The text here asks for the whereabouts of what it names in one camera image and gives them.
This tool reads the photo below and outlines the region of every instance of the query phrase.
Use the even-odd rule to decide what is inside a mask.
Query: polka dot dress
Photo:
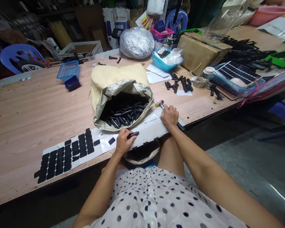
[[[181,176],[152,167],[136,168],[116,178],[107,212],[87,227],[248,226]]]

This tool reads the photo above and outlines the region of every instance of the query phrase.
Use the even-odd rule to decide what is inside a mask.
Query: woman
[[[136,136],[122,129],[117,146],[73,227],[284,227],[177,127],[176,108],[164,105],[171,133],[157,167],[119,165]],[[198,188],[185,181],[185,162]]]

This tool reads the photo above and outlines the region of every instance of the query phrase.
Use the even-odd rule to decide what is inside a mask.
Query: blue plastic basket
[[[158,50],[153,51],[151,59],[153,60],[153,65],[156,66],[157,68],[161,69],[163,72],[166,73],[170,73],[172,70],[174,70],[178,64],[174,64],[174,65],[167,65],[166,63],[164,63],[160,58],[158,58],[157,56],[155,56],[155,52],[158,52]]]
[[[221,63],[217,66],[215,66],[214,68],[217,70],[219,69],[222,65],[224,65],[225,63]],[[214,82],[215,84],[217,84],[218,86],[222,87],[224,90],[230,92],[233,95],[240,95],[244,92],[251,92],[256,88],[256,85],[252,85],[249,88],[243,88],[235,83],[233,83],[232,81],[228,80],[227,78],[217,74],[216,72],[213,73],[213,77],[210,79],[212,82]],[[262,84],[265,81],[263,79],[258,80],[258,84]]]
[[[79,72],[80,67],[77,60],[62,63],[56,78],[64,82],[69,80],[73,76],[76,76],[79,79]]]

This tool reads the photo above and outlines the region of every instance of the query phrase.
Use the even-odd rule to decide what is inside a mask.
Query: bottle
[[[247,10],[248,5],[248,0],[227,0],[206,28],[203,37],[209,42],[221,42],[235,21]]]
[[[207,82],[213,77],[213,73],[215,72],[215,69],[213,67],[206,67],[202,74],[197,77],[197,79],[193,82],[193,85],[196,88],[203,88]]]

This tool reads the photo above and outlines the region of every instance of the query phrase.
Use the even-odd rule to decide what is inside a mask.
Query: white plastic crate
[[[78,46],[85,46],[85,45],[90,45],[90,44],[95,44],[96,47],[94,48],[94,50],[92,51],[92,53],[94,54],[99,54],[101,52],[103,52],[102,50],[102,46],[100,41],[86,41],[86,42],[75,42],[75,43],[69,43],[64,49],[62,49],[58,55],[62,58],[65,57],[71,57],[74,55],[74,49],[75,47]],[[82,53],[78,53],[78,57],[82,57],[83,54]]]

